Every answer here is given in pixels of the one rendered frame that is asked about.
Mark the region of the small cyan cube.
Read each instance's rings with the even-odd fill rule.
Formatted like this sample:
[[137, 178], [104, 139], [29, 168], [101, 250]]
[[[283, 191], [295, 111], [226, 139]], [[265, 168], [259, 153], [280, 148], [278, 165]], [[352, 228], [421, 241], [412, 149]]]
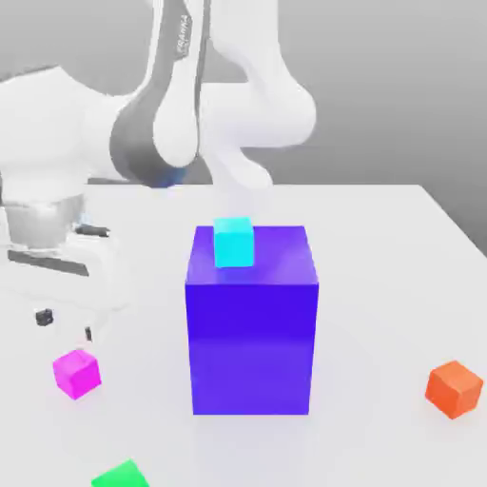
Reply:
[[214, 260], [218, 268], [254, 264], [254, 228], [248, 217], [216, 218], [213, 222]]

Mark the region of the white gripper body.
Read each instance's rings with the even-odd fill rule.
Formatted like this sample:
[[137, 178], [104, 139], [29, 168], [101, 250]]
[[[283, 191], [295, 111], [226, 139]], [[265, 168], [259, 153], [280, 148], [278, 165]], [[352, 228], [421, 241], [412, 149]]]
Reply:
[[51, 250], [0, 249], [0, 288], [91, 310], [128, 301], [127, 261], [113, 237], [70, 236]]

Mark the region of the large purple box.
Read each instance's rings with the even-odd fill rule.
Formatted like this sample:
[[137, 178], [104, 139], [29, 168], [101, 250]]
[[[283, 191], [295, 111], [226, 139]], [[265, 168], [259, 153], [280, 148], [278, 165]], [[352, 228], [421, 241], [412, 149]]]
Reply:
[[305, 415], [319, 279], [301, 226], [258, 226], [255, 263], [218, 268], [197, 226], [185, 279], [196, 415]]

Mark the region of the small green cube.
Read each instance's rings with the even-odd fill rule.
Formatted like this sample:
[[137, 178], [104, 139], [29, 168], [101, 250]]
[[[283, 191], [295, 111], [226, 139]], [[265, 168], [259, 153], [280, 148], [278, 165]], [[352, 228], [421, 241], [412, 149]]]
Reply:
[[91, 481], [91, 487], [149, 487], [133, 459], [107, 470]]

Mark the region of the small magenta cube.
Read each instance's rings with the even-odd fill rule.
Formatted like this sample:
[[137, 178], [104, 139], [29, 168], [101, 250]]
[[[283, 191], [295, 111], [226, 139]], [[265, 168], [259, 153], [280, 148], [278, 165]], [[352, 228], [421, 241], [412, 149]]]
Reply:
[[101, 383], [98, 360], [90, 353], [75, 349], [53, 362], [56, 384], [71, 399], [79, 399]]

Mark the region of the small orange cube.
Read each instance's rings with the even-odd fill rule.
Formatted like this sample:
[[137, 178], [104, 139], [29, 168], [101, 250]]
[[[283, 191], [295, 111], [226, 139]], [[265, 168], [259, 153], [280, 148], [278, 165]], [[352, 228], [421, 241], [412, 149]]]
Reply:
[[474, 410], [484, 381], [457, 360], [433, 369], [428, 378], [425, 397], [449, 419]]

